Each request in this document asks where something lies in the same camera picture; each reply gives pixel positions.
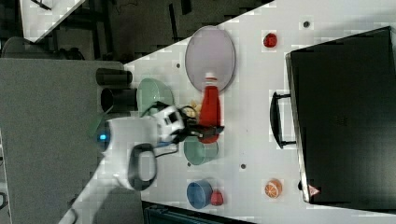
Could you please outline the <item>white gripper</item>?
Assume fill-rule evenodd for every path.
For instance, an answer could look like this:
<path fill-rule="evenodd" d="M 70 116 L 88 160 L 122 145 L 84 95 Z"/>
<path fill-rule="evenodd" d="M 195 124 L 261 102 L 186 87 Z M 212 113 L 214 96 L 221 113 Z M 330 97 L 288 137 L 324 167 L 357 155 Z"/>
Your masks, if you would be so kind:
<path fill-rule="evenodd" d="M 183 118 L 178 109 L 174 105 L 170 105 L 165 109 L 159 110 L 153 117 L 158 124 L 160 141 L 177 144 L 179 142 L 179 135 L 185 128 Z M 223 126 L 192 125 L 188 129 L 188 134 L 206 139 L 222 133 L 223 130 Z"/>

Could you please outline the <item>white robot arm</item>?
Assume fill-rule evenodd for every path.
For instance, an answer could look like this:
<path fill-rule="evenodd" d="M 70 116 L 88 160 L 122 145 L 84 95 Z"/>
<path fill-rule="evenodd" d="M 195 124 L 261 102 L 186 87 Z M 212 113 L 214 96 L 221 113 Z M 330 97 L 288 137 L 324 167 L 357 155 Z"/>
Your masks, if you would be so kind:
<path fill-rule="evenodd" d="M 176 145 L 189 136 L 207 140 L 224 130 L 220 124 L 200 124 L 182 108 L 156 102 L 154 114 L 109 119 L 103 159 L 58 224 L 93 224 L 107 195 L 117 187 L 134 191 L 148 189 L 155 179 L 141 176 L 140 155 L 158 147 Z"/>

